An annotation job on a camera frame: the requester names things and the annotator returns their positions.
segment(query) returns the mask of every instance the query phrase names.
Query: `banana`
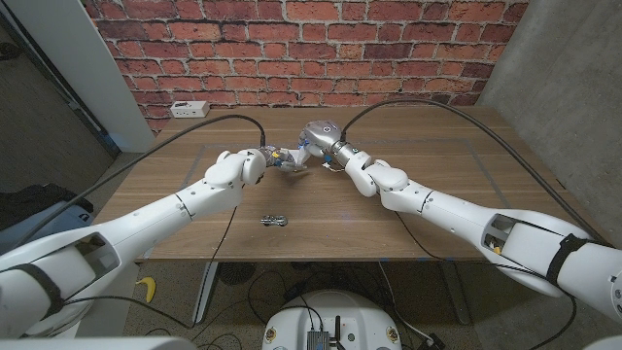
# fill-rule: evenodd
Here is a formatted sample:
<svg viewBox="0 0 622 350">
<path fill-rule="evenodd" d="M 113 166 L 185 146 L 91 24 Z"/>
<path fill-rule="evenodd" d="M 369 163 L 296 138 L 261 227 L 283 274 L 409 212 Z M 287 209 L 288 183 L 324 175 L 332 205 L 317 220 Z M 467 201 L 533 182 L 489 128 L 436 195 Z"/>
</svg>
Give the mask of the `banana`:
<svg viewBox="0 0 622 350">
<path fill-rule="evenodd" d="M 136 282 L 136 284 L 147 285 L 147 296 L 145 297 L 145 300 L 147 302 L 151 302 L 154 298 L 154 294 L 156 293 L 156 281 L 152 277 L 145 277 L 142 280 Z"/>
</svg>

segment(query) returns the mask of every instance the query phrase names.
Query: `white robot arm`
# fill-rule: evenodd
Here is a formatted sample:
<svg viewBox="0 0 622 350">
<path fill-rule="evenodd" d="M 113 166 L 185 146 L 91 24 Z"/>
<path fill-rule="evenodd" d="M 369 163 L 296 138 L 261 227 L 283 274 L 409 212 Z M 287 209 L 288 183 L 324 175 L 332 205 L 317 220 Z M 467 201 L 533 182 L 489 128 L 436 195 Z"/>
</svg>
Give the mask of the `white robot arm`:
<svg viewBox="0 0 622 350">
<path fill-rule="evenodd" d="M 517 282 L 552 297 L 564 291 L 622 323 L 621 251 L 546 214 L 486 208 L 429 189 L 383 160 L 372 162 L 340 135 L 334 122 L 311 122 L 300 146 L 335 158 L 362 195 L 379 193 L 387 209 L 419 215 L 468 241 L 491 263 L 517 268 L 500 267 Z"/>
<path fill-rule="evenodd" d="M 50 235 L 0 257 L 0 338 L 47 335 L 73 326 L 123 268 L 194 219 L 233 208 L 273 149 L 222 153 L 205 177 L 123 217 Z"/>
</svg>

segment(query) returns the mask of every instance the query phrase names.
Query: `table top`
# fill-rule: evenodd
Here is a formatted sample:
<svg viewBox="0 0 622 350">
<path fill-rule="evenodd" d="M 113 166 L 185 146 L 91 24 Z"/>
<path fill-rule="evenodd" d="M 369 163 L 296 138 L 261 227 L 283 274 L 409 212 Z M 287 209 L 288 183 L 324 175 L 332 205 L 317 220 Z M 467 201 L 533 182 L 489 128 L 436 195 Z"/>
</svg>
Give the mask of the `table top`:
<svg viewBox="0 0 622 350">
<path fill-rule="evenodd" d="M 343 127 L 363 108 L 247 108 L 210 111 L 208 118 L 242 114 L 265 128 L 267 144 L 293 148 L 306 123 L 332 120 Z M 504 138 L 594 225 L 578 202 L 492 108 L 464 107 Z M 203 121 L 172 120 L 155 142 Z M 410 179 L 479 205 L 540 211 L 570 217 L 489 136 L 437 107 L 383 107 L 348 130 L 348 141 L 373 158 L 403 169 Z M 228 120 L 199 128 L 138 163 L 96 218 L 102 223 L 198 181 L 222 151 L 259 145 L 250 122 Z M 282 173 L 268 168 L 261 182 L 244 189 L 217 261 L 377 261 L 429 256 L 378 195 L 366 198 L 345 172 L 333 173 L 319 159 L 309 169 Z M 208 260 L 223 238 L 233 210 L 197 219 L 146 254 L 156 260 Z M 285 227 L 265 227 L 264 215 L 285 215 Z M 422 218 L 402 218 L 431 253 L 457 260 L 481 255 L 464 240 Z"/>
</svg>

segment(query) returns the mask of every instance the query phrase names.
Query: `gray wall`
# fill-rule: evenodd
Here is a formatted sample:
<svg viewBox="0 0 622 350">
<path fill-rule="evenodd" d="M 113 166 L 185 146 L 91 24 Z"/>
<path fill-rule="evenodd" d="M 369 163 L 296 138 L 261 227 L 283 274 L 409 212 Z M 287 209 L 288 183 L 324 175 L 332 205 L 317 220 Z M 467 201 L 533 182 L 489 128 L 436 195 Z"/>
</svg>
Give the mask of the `gray wall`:
<svg viewBox="0 0 622 350">
<path fill-rule="evenodd" d="M 477 104 L 622 247 L 622 1 L 532 0 Z"/>
</svg>

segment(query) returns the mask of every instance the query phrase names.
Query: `white power outlet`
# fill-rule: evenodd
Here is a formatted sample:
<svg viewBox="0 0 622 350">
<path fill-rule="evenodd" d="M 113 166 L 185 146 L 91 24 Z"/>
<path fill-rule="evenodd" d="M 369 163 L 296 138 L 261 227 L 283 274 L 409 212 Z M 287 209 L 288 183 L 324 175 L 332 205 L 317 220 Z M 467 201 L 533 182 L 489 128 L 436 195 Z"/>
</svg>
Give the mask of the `white power outlet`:
<svg viewBox="0 0 622 350">
<path fill-rule="evenodd" d="M 176 101 L 171 107 L 175 118 L 203 118 L 209 111 L 206 101 Z"/>
</svg>

